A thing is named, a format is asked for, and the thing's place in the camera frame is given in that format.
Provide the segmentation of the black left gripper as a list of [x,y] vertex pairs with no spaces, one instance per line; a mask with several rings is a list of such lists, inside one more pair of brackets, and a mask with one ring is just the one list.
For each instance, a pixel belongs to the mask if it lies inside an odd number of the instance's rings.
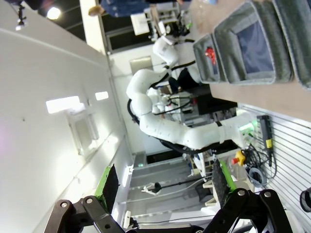
[[171,36],[186,36],[190,33],[189,29],[183,24],[171,22],[167,24],[167,34]]

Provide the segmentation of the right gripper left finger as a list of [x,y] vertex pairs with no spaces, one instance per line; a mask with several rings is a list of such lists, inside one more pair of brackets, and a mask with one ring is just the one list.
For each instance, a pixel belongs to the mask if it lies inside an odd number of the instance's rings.
[[81,233],[94,226],[99,233],[123,233],[111,215],[119,185],[115,166],[106,167],[93,195],[55,203],[44,232]]

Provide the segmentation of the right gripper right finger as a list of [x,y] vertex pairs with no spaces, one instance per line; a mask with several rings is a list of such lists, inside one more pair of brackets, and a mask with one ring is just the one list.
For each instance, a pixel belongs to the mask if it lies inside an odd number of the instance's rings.
[[290,222],[283,205],[272,189],[258,194],[237,187],[226,164],[216,160],[212,167],[214,185],[220,210],[206,227],[207,233],[231,233],[238,221],[250,220],[257,233],[290,233]]

